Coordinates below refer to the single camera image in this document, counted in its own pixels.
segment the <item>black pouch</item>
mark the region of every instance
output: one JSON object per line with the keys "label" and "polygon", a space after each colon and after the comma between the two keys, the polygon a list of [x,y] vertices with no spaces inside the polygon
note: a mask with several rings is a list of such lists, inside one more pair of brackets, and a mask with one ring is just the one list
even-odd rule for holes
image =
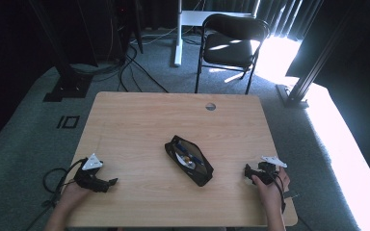
{"label": "black pouch", "polygon": [[196,144],[174,136],[165,144],[165,150],[198,186],[202,187],[212,179],[213,168]]}

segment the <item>forearm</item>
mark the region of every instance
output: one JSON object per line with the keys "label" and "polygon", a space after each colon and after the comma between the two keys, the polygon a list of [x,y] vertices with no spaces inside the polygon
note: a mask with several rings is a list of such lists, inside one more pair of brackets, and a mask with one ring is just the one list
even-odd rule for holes
{"label": "forearm", "polygon": [[267,227],[269,231],[286,230],[281,210],[266,209],[266,216],[267,216]]}
{"label": "forearm", "polygon": [[64,231],[66,228],[66,221],[70,215],[70,210],[56,206],[49,221],[44,227],[44,231]]}

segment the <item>wooden table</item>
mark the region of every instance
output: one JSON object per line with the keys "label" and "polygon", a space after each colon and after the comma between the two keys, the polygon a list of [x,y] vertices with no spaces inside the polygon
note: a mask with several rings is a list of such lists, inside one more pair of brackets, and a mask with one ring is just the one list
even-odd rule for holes
{"label": "wooden table", "polygon": [[[166,153],[174,135],[197,144],[215,169],[205,186]],[[257,96],[101,92],[73,163],[92,153],[104,162],[97,178],[119,181],[84,201],[69,226],[266,225],[256,186],[244,177],[245,164],[257,168],[261,156],[277,155]],[[286,203],[285,223],[294,225],[293,202]]]}

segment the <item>black cable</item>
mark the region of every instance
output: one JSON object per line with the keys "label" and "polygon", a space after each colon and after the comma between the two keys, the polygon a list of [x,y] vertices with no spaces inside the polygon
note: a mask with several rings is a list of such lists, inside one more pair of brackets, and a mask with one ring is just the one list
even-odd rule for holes
{"label": "black cable", "polygon": [[138,90],[139,90],[140,92],[143,92],[143,90],[141,90],[140,86],[138,85],[137,81],[136,81],[136,80],[135,80],[135,78],[134,78],[134,72],[133,72],[133,68],[131,67],[131,65],[130,65],[130,71],[131,71],[131,78],[133,79],[134,84],[137,86],[137,88],[138,88]]}
{"label": "black cable", "polygon": [[[130,45],[130,47],[137,53],[137,49],[135,47],[133,47],[132,45]],[[134,62],[134,64],[136,64],[137,67],[139,67],[149,77],[149,79],[151,79],[156,85],[158,85],[158,87],[160,87],[164,92],[168,93],[168,91],[162,85],[160,85],[154,78],[152,78],[152,76],[148,73],[148,71],[146,71],[133,58],[129,57],[128,55],[127,55],[127,58],[130,59],[132,62]]]}
{"label": "black cable", "polygon": [[281,180],[280,176],[279,175],[276,175],[276,177],[278,178],[278,180],[280,180],[280,183],[281,183],[281,189],[282,191],[284,192],[284,184],[283,184],[283,181]]}
{"label": "black cable", "polygon": [[47,171],[47,172],[44,174],[44,176],[43,176],[43,181],[42,181],[42,183],[43,183],[43,187],[44,187],[48,192],[50,192],[50,193],[55,193],[55,192],[54,192],[54,191],[52,191],[52,190],[50,190],[50,189],[47,187],[47,185],[46,185],[46,178],[47,178],[47,176],[48,176],[49,174],[51,174],[52,172],[57,171],[57,170],[61,170],[61,171],[63,171],[64,173],[66,173],[66,172],[67,172],[67,170],[66,170],[66,169],[61,168],[61,167],[58,167],[58,168],[53,168],[53,169],[51,169],[51,170]]}
{"label": "black cable", "polygon": [[281,189],[280,185],[278,184],[278,181],[276,181],[275,177],[273,177],[272,174],[269,173],[269,171],[265,170],[265,172],[272,178],[273,182],[275,183],[276,187],[278,188],[278,191],[280,192],[280,197],[281,197],[281,212],[284,213],[284,209],[286,207],[286,203],[284,202],[284,195],[283,195],[283,190]]}
{"label": "black cable", "polygon": [[[195,33],[192,33],[192,34],[183,34],[182,35],[182,40],[185,41],[186,43],[189,43],[189,44],[192,44],[192,45],[200,45],[200,42],[199,41],[195,41],[195,40],[192,40],[192,39],[189,39],[189,38],[185,38],[185,37],[189,37],[189,36],[200,36],[200,34],[195,34]],[[152,41],[155,41],[155,37],[157,39],[176,39],[176,36],[172,35],[172,36],[148,36],[150,39],[152,39]]]}
{"label": "black cable", "polygon": [[[194,6],[194,8],[192,9],[192,11],[194,11],[199,5],[200,5],[200,2],[201,2],[202,0],[199,0],[198,1],[198,3]],[[206,4],[206,0],[203,0],[203,5],[202,5],[202,7],[201,7],[201,9],[199,10],[200,12],[203,12],[203,10],[204,10],[204,8],[205,8],[205,4]],[[187,34],[189,31],[191,31],[192,29],[194,28],[194,26],[192,26],[191,27],[191,29],[189,29],[188,31],[186,31],[186,32],[184,32],[184,33],[182,33],[182,36],[183,35],[185,35],[185,34]],[[175,27],[175,28],[173,28],[173,29],[171,29],[168,33],[166,33],[166,34],[164,34],[164,35],[159,35],[159,36],[157,36],[157,35],[155,35],[155,39],[153,39],[151,42],[149,42],[149,43],[143,43],[143,44],[150,44],[150,43],[152,43],[152,42],[154,42],[155,40],[158,40],[158,39],[162,39],[162,38],[165,38],[165,37],[171,37],[172,39],[176,39],[176,36],[172,36],[171,35],[171,32],[173,31],[173,30],[175,30],[175,29],[177,29],[177,27]],[[145,36],[142,36],[141,37],[141,39],[144,41],[145,40],[145,37],[152,37],[152,36],[148,36],[148,35],[145,35]]]}
{"label": "black cable", "polygon": [[[40,213],[40,214],[38,214],[33,220],[32,220],[32,222],[29,224],[29,226],[25,229],[26,231],[28,231],[28,230],[30,230],[34,225],[35,225],[35,223],[43,216],[43,215],[45,215],[46,213],[47,213],[47,211],[50,209],[50,208],[54,208],[54,207],[56,207],[56,203],[57,203],[57,200],[59,199],[59,195],[61,194],[61,192],[62,192],[62,187],[64,186],[64,185],[67,185],[67,184],[69,184],[69,183],[72,183],[72,182],[69,182],[69,183],[66,183],[65,184],[65,180],[66,180],[66,177],[67,177],[67,175],[68,175],[68,173],[76,166],[76,165],[78,165],[79,163],[82,163],[83,161],[84,161],[85,159],[81,159],[81,160],[79,160],[79,161],[77,161],[77,162],[75,162],[68,170],[66,170],[66,169],[64,169],[64,168],[61,168],[61,167],[57,167],[57,168],[53,168],[53,169],[51,169],[51,170],[49,170],[49,171],[47,171],[45,174],[44,174],[44,176],[43,176],[43,186],[44,186],[44,188],[48,191],[48,192],[50,192],[50,193],[52,193],[52,196],[51,196],[51,198],[50,199],[48,199],[48,200],[45,200],[45,201],[43,201],[43,203],[41,203],[41,206],[42,207],[44,207],[44,209],[43,209],[43,211]],[[54,171],[58,171],[58,170],[61,170],[61,171],[64,171],[65,173],[64,173],[64,175],[62,176],[62,178],[61,178],[61,180],[59,181],[59,183],[58,183],[58,185],[56,186],[56,190],[55,191],[52,191],[52,190],[50,190],[48,187],[47,187],[47,185],[46,185],[46,178],[47,178],[47,176],[49,175],[49,174],[51,174],[52,172],[54,172]]]}
{"label": "black cable", "polygon": [[101,74],[111,74],[119,70],[120,64],[115,63],[107,67],[95,69],[95,70],[84,70],[79,69],[77,67],[73,67],[73,70],[76,71],[78,74],[83,75],[101,75]]}
{"label": "black cable", "polygon": [[110,54],[111,54],[111,51],[113,50],[113,42],[114,42],[114,30],[113,30],[113,14],[111,12],[111,7],[110,7],[110,1],[107,0],[106,1],[106,5],[107,5],[107,10],[108,10],[108,14],[109,14],[109,17],[110,17],[110,32],[111,32],[111,38],[110,38],[110,49],[109,49],[109,52],[107,54],[107,59],[106,59],[106,62],[108,62],[108,59],[110,58]]}
{"label": "black cable", "polygon": [[124,88],[125,91],[128,92],[128,89],[125,87],[125,84],[122,82],[122,73],[124,72],[124,70],[131,64],[132,62],[129,61],[128,63],[126,63],[122,69],[119,71],[119,85],[117,86],[117,91],[119,91],[119,86],[122,86]]}
{"label": "black cable", "polygon": [[103,82],[103,81],[106,81],[106,80],[108,80],[108,79],[113,78],[114,76],[115,76],[115,74],[114,74],[114,73],[112,73],[110,76],[105,77],[105,78],[103,78],[103,79],[98,79],[98,80],[93,79],[93,80],[92,80],[92,83],[99,83],[99,82]]}
{"label": "black cable", "polygon": [[63,184],[63,186],[66,186],[66,185],[72,184],[72,183],[74,183],[74,182],[76,182],[76,181],[70,181],[70,182],[64,183],[64,184]]}

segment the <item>chair seat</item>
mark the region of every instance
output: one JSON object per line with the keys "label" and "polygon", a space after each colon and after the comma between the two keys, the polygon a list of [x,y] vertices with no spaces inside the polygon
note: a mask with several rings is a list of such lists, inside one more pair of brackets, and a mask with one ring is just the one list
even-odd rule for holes
{"label": "chair seat", "polygon": [[251,42],[235,40],[222,34],[211,34],[206,38],[203,58],[211,64],[249,67],[252,63]]}

